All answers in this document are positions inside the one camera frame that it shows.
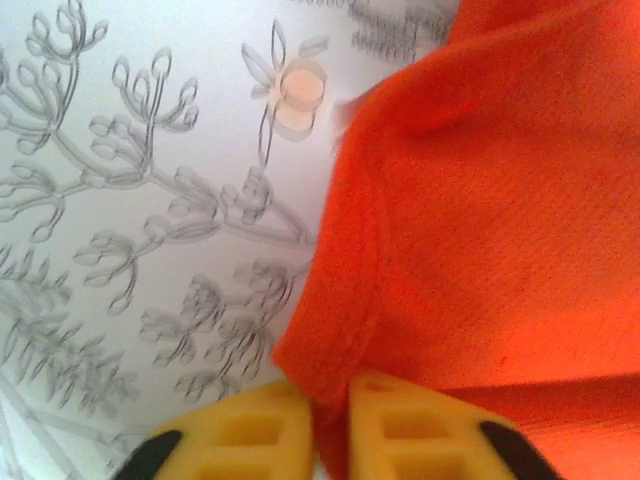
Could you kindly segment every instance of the orange shirt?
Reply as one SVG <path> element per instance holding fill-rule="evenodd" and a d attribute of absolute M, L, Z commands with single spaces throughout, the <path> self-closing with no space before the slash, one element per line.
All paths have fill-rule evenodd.
<path fill-rule="evenodd" d="M 510 415 L 567 478 L 635 479 L 639 319 L 640 3 L 466 0 L 357 109 L 274 359 L 336 479 L 359 366 Z"/>

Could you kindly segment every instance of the black tip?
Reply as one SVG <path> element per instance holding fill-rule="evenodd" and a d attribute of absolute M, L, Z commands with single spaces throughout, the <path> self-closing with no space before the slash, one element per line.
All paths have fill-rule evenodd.
<path fill-rule="evenodd" d="M 153 480 L 160 467 L 182 439 L 182 432 L 169 430 L 142 443 L 112 480 Z"/>
<path fill-rule="evenodd" d="M 518 480 L 562 480 L 520 432 L 489 421 L 480 430 Z"/>

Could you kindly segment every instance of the flower illustration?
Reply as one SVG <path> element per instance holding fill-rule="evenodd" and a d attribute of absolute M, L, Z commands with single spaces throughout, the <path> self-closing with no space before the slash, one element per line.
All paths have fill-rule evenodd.
<path fill-rule="evenodd" d="M 287 61 L 284 32 L 277 20 L 271 27 L 271 63 L 247 44 L 242 45 L 242 58 L 258 82 L 251 96 L 266 99 L 258 134 L 258 157 L 263 168 L 269 161 L 274 131 L 299 142 L 313 130 L 316 112 L 324 100 L 327 74 L 311 57 L 328 45 L 328 37 L 310 38 L 300 45 L 298 58 Z"/>

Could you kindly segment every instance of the yellow plastic object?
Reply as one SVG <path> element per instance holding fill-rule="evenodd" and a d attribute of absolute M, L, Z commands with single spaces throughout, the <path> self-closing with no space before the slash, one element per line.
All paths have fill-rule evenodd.
<path fill-rule="evenodd" d="M 376 372 L 349 395 L 351 480 L 514 480 L 478 428 L 508 420 Z"/>
<path fill-rule="evenodd" d="M 287 382 L 176 418 L 152 436 L 183 438 L 155 480 L 305 480 L 313 468 L 310 403 Z"/>

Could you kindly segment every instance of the floral pattern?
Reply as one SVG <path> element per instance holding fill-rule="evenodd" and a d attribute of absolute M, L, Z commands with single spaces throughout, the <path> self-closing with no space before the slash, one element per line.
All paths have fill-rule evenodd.
<path fill-rule="evenodd" d="M 23 3 L 0 7 L 0 478 L 108 478 L 158 422 L 278 375 L 327 112 L 350 72 L 390 73 L 340 32 L 388 32 L 374 0 Z"/>

